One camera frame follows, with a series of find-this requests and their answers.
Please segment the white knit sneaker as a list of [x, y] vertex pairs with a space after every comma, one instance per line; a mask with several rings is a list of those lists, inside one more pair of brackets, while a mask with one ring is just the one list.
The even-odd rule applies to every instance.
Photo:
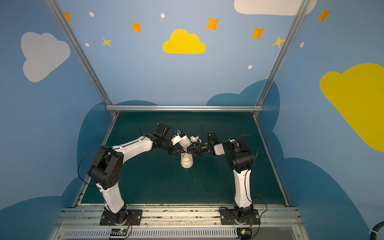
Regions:
[[193, 166], [193, 155], [188, 153], [181, 154], [181, 166], [184, 169], [189, 169]]

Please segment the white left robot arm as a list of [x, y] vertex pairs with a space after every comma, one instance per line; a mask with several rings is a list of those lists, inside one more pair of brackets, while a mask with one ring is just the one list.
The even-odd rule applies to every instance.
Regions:
[[157, 128], [149, 134], [113, 147], [103, 145], [97, 151], [88, 169], [88, 176], [94, 181], [104, 200], [101, 226], [129, 224], [129, 213], [119, 188], [125, 162], [156, 148], [164, 149], [172, 154], [178, 147], [191, 145], [186, 134], [179, 130], [171, 139], [167, 139], [169, 129], [168, 126], [158, 123]]

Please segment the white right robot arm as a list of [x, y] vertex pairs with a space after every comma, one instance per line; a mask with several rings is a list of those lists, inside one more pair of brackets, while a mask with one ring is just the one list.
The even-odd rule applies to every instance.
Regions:
[[205, 152], [213, 156], [226, 156], [235, 180], [233, 216], [238, 224], [245, 224], [247, 221], [251, 221], [255, 215], [251, 191], [249, 190], [250, 174], [255, 157], [243, 137], [220, 142], [215, 132], [208, 132], [207, 138], [208, 142], [202, 145], [199, 139], [191, 137], [192, 144], [182, 147], [182, 166], [184, 168], [191, 167], [193, 155], [202, 155]]

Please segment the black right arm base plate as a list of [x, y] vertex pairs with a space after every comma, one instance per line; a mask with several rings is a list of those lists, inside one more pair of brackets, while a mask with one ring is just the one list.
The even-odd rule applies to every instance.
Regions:
[[222, 225], [259, 225], [260, 215], [257, 210], [238, 211], [235, 209], [219, 208]]

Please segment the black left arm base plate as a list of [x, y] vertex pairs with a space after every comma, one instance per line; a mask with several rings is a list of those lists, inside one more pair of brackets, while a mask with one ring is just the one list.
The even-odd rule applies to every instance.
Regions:
[[121, 209], [118, 213], [112, 213], [104, 209], [100, 226], [138, 226], [141, 223], [143, 210]]

